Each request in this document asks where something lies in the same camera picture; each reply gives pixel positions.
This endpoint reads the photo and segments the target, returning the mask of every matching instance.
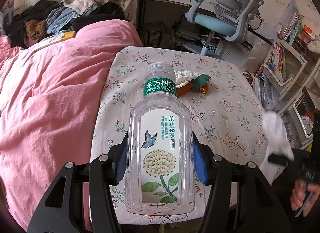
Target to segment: pink blanket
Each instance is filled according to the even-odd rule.
[[[127,46],[142,44],[121,20],[91,24],[36,53],[10,48],[0,36],[0,176],[24,229],[62,166],[90,161],[101,92]]]

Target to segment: jasmine tea bottle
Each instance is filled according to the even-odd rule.
[[[147,67],[143,100],[130,113],[126,208],[143,215],[177,215],[194,208],[191,114],[177,99],[172,66]]]

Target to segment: butterfly illustration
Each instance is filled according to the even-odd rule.
[[[142,144],[141,148],[149,148],[153,146],[156,142],[157,134],[154,134],[153,137],[151,138],[151,135],[149,134],[148,130],[146,131],[146,136],[145,136],[145,142]]]

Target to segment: human hand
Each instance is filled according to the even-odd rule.
[[[290,198],[290,202],[291,202],[291,208],[294,209],[295,211],[302,207],[303,201],[306,197],[306,193],[303,190],[304,183],[305,181],[301,179],[296,180],[294,183],[295,187],[292,190],[292,196]],[[302,211],[302,214],[304,217],[308,215],[309,211],[311,210],[317,198],[319,197],[320,185],[308,183],[308,191],[313,192],[313,195]]]

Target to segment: white flower illustration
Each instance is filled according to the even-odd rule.
[[[169,152],[157,149],[143,159],[143,168],[150,176],[168,176],[176,167],[176,158]]]

